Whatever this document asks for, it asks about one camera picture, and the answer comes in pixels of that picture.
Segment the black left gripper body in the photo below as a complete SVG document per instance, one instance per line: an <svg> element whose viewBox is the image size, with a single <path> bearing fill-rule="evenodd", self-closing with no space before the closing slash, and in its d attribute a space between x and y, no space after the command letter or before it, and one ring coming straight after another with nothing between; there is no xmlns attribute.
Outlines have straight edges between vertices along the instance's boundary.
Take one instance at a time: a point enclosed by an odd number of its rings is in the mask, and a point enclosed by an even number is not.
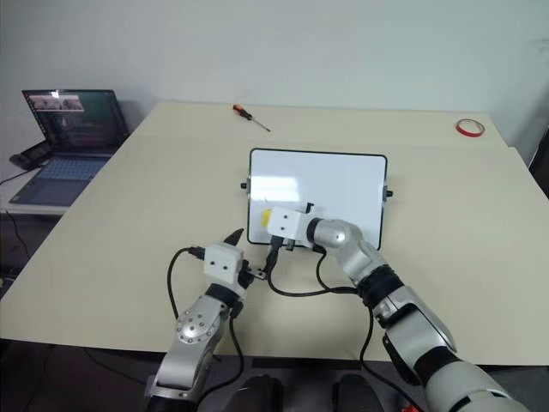
<svg viewBox="0 0 549 412"><path fill-rule="evenodd" d="M241 270L238 273L238 284L247 289L256 279L264 281L267 274L258 268L252 267L247 259L242 262Z"/></svg>

